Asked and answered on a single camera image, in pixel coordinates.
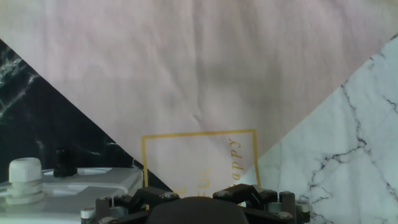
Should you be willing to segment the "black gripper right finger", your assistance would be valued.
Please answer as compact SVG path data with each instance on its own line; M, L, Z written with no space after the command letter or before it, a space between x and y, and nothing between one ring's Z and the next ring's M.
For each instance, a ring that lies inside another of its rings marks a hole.
M258 185L238 184L213 194L214 199L232 202L241 207L245 218L253 224L307 224L310 206L297 200L290 191L277 192Z

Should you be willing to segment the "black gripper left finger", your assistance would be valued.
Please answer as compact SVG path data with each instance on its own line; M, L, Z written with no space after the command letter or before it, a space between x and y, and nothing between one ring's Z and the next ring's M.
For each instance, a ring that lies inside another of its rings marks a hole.
M97 224L143 224L157 205L178 200L174 192L144 187L131 195L98 198L95 203Z

